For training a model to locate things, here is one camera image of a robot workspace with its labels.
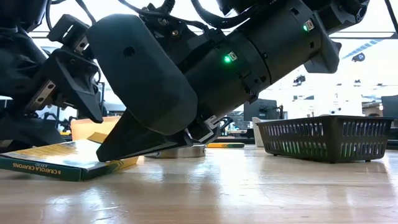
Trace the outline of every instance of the table surface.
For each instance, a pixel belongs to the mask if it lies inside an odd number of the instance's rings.
[[[89,182],[0,170],[2,224],[398,223],[398,151],[324,164],[263,149],[148,159]]]

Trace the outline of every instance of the green led light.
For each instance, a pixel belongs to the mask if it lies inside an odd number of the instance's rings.
[[[225,63],[231,63],[231,62],[232,62],[231,57],[230,57],[230,56],[225,56],[225,57],[224,57],[224,62],[225,62]]]

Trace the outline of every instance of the wooden table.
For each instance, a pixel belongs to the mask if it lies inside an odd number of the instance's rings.
[[[0,223],[398,223],[398,152],[323,164],[263,149],[141,157],[129,170],[62,182],[0,170]]]

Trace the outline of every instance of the black plastic basket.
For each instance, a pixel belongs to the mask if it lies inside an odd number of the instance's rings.
[[[257,123],[266,152],[319,162],[384,156],[393,119],[321,116]]]

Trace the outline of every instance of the green box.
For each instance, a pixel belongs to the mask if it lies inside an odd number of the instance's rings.
[[[55,177],[67,181],[90,180],[137,163],[138,157],[99,162],[101,143],[88,139],[35,147],[0,155],[0,169]]]

